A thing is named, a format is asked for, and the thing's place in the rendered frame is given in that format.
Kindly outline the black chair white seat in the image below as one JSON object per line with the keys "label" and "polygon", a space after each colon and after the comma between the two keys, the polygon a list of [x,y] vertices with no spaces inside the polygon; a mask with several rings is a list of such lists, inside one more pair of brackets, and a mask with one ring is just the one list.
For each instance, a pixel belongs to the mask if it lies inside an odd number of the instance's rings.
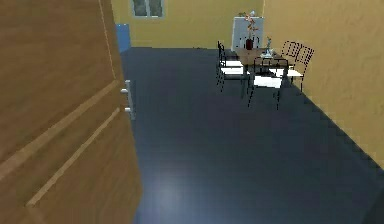
{"label": "black chair white seat", "polygon": [[217,84],[220,85],[220,91],[223,91],[224,82],[226,80],[239,80],[242,86],[242,93],[245,93],[245,88],[249,84],[249,72],[242,64],[242,67],[222,67],[216,65]]}
{"label": "black chair white seat", "polygon": [[253,94],[256,88],[273,88],[276,109],[279,109],[281,88],[286,78],[288,65],[288,61],[284,58],[255,58],[250,72],[251,93]]}
{"label": "black chair white seat", "polygon": [[[283,56],[287,56],[288,69],[284,69],[285,63],[280,61],[279,68],[272,68],[271,72],[276,77],[289,77],[291,81],[300,78],[304,81],[307,67],[315,51],[299,42],[285,41],[281,51]],[[303,91],[303,83],[300,83],[300,91]]]}
{"label": "black chair white seat", "polygon": [[232,51],[227,51],[224,45],[218,41],[218,65],[222,67],[242,67],[239,57]]}

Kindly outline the brown wooden dining table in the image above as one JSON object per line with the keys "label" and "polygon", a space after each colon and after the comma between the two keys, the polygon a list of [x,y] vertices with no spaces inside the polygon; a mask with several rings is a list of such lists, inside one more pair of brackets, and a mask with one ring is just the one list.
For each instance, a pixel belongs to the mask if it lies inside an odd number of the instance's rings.
{"label": "brown wooden dining table", "polygon": [[[249,84],[247,85],[247,90],[251,90],[252,88],[252,81],[250,80],[250,72],[252,70],[253,61],[257,57],[261,57],[261,54],[265,51],[266,48],[255,48],[252,50],[247,49],[237,49],[235,53],[240,59],[240,62],[244,65],[244,67],[249,72]],[[273,51],[272,58],[283,58],[279,54]]]}

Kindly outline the white cabinet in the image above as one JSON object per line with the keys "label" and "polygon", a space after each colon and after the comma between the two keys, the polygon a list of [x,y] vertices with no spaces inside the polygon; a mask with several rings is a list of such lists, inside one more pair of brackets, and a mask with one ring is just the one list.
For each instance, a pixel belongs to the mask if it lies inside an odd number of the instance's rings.
{"label": "white cabinet", "polygon": [[[253,17],[253,20],[255,21],[254,27],[257,28],[257,30],[254,31],[251,36],[251,39],[253,40],[253,47],[260,48],[263,42],[264,18]],[[246,21],[243,17],[233,18],[233,31],[232,31],[232,44],[231,44],[232,50],[245,47],[246,40],[249,37],[248,25],[249,25],[249,22]]]}

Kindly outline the pale blue glass statuette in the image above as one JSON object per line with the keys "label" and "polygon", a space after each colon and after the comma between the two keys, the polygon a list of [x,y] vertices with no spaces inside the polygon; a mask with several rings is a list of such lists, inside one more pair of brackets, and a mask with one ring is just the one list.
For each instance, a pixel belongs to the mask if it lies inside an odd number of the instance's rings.
{"label": "pale blue glass statuette", "polygon": [[262,58],[272,58],[273,49],[271,48],[272,39],[267,37],[267,45],[265,51],[261,54]]}

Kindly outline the red vase with flowers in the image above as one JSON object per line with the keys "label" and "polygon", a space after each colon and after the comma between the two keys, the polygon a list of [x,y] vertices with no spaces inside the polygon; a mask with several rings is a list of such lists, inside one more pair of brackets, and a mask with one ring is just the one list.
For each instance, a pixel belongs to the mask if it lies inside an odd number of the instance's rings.
{"label": "red vase with flowers", "polygon": [[254,43],[253,34],[255,31],[258,30],[258,27],[255,26],[255,20],[254,20],[255,12],[254,11],[251,11],[250,13],[240,12],[239,16],[243,17],[244,20],[248,22],[248,25],[247,25],[248,38],[245,41],[245,48],[247,50],[252,50],[253,43]]}

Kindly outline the blue door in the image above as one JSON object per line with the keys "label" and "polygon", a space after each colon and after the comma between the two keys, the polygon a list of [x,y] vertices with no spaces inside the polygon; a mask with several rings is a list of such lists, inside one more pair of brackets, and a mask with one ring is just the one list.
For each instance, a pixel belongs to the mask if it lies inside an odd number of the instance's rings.
{"label": "blue door", "polygon": [[124,52],[131,47],[130,28],[128,24],[117,24],[116,36],[117,36],[119,52]]}

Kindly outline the grey framed window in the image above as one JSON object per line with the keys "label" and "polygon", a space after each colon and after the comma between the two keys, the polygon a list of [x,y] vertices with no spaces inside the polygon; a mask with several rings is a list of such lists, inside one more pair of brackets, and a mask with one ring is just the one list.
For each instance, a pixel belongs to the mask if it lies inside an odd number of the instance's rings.
{"label": "grey framed window", "polygon": [[135,17],[161,18],[164,16],[164,0],[131,0]]}

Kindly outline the brown wooden room door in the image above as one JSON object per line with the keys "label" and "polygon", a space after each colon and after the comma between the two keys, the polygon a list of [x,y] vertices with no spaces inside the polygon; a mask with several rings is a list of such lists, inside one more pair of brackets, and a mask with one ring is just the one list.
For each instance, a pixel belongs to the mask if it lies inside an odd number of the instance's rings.
{"label": "brown wooden room door", "polygon": [[111,0],[0,0],[0,224],[133,224]]}

